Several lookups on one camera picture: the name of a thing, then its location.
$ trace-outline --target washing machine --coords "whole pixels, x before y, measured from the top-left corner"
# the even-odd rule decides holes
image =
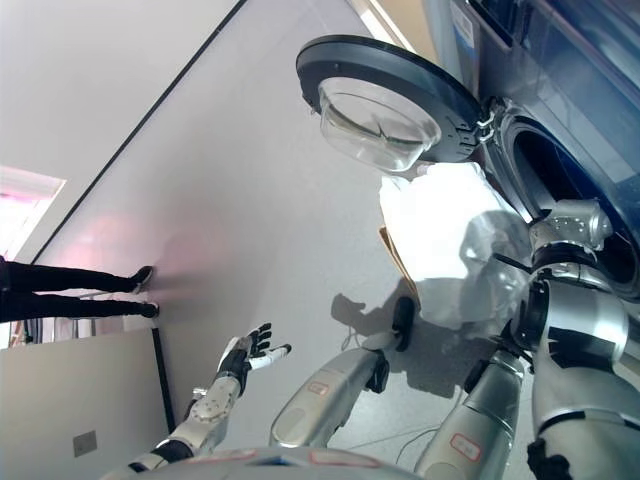
[[[640,302],[640,6],[449,6],[461,81],[371,38],[332,35],[302,48],[302,94],[325,138],[389,172],[478,161],[527,222],[561,199],[597,199],[615,232],[599,268],[618,296]]]

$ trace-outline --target leg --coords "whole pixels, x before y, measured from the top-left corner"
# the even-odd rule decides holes
[[[35,293],[4,292],[2,321],[30,318],[70,317],[91,318],[114,315],[145,315],[151,304],[118,300],[80,300],[63,295],[36,295]]]
[[[406,349],[414,305],[407,297],[396,303],[393,329],[367,338],[362,348],[341,353],[314,373],[289,400],[271,426],[270,445],[326,447],[346,424],[364,388],[381,393],[389,374],[383,350]]]
[[[133,278],[78,268],[47,267],[7,262],[11,290],[14,292],[51,292],[69,288],[86,288],[103,292],[130,292],[137,283]]]
[[[524,369],[514,355],[501,350],[479,366],[465,385],[469,396],[422,452],[415,467],[419,476],[502,478],[515,436]]]

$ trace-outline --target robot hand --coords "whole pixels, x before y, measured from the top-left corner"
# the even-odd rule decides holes
[[[231,376],[240,382],[240,395],[244,393],[249,370],[268,367],[291,352],[285,344],[269,349],[271,324],[265,323],[245,337],[233,337],[220,357],[216,378]]]

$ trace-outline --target window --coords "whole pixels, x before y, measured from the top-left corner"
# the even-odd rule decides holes
[[[0,165],[0,255],[15,258],[64,183]]]

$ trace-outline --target white cloth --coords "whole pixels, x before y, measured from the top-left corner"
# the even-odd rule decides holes
[[[513,315],[527,275],[495,260],[524,264],[526,223],[489,185],[476,163],[439,163],[408,181],[384,177],[380,206],[387,232],[416,285],[424,320],[472,336],[498,334]]]

